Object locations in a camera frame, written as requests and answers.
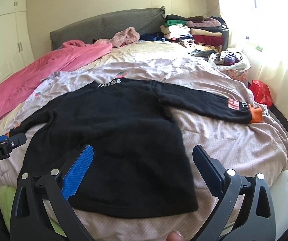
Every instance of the red plastic bag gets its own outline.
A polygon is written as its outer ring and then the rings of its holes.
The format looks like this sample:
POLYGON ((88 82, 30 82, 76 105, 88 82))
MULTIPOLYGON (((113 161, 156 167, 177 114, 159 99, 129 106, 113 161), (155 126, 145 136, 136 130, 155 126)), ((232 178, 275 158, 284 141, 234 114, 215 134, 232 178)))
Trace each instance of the red plastic bag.
POLYGON ((249 89, 253 92, 254 101, 265 104, 268 108, 273 104, 268 86, 260 81, 253 80, 249 89))

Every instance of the white wardrobe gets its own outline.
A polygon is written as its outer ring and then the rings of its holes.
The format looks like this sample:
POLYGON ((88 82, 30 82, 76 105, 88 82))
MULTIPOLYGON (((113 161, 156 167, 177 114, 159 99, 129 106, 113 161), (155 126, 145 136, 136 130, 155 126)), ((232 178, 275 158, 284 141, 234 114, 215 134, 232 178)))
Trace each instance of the white wardrobe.
POLYGON ((33 61, 26 0, 0 0, 0 82, 33 61))

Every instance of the pink blanket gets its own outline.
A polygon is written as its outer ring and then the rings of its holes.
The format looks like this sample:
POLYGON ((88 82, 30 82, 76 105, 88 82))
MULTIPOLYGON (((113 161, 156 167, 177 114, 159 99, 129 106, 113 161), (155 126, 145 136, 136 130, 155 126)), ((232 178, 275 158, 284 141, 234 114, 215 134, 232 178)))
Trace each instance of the pink blanket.
POLYGON ((16 72, 0 84, 0 120, 26 100, 55 71, 73 71, 110 53, 112 44, 99 40, 85 44, 80 40, 65 42, 62 49, 50 52, 16 72))

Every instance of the sweater sleeve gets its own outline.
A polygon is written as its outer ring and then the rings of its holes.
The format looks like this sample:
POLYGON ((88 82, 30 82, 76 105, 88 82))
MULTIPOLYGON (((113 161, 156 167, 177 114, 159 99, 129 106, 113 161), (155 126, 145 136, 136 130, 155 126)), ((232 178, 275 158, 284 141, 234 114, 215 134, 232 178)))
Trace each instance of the sweater sleeve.
POLYGON ((26 133, 31 127, 48 123, 54 118, 54 109, 62 102, 62 100, 67 96, 67 94, 61 95, 50 102, 48 102, 41 109, 35 111, 27 119, 25 119, 18 127, 11 129, 9 136, 13 136, 19 133, 26 133))
POLYGON ((152 82, 152 89, 164 105, 228 122, 262 122, 262 109, 247 102, 175 84, 152 82))

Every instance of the dark red clothing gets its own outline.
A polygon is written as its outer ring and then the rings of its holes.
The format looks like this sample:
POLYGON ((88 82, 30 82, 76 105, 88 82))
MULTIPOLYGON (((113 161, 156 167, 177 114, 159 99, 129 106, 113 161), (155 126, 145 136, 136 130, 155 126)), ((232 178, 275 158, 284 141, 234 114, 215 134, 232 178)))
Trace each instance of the dark red clothing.
POLYGON ((195 43, 201 43, 211 46, 220 46, 224 43, 224 37, 215 37, 215 36, 205 36, 205 35, 193 35, 195 43))

